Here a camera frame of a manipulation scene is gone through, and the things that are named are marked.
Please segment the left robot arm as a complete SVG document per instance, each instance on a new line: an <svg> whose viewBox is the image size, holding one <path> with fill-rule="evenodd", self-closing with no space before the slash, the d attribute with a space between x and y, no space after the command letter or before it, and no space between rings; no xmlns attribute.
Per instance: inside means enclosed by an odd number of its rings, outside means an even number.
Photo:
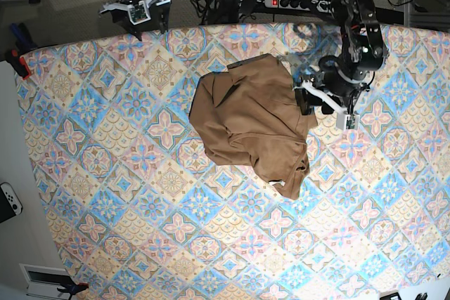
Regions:
<svg viewBox="0 0 450 300"><path fill-rule="evenodd" d="M313 14L325 18L314 1L300 0ZM371 89L373 77L387 58L373 0L326 0L328 15L339 25L342 40L338 56L320 58L318 70L300 75L293 90L303 115L320 107L323 114L355 115L360 95Z"/></svg>

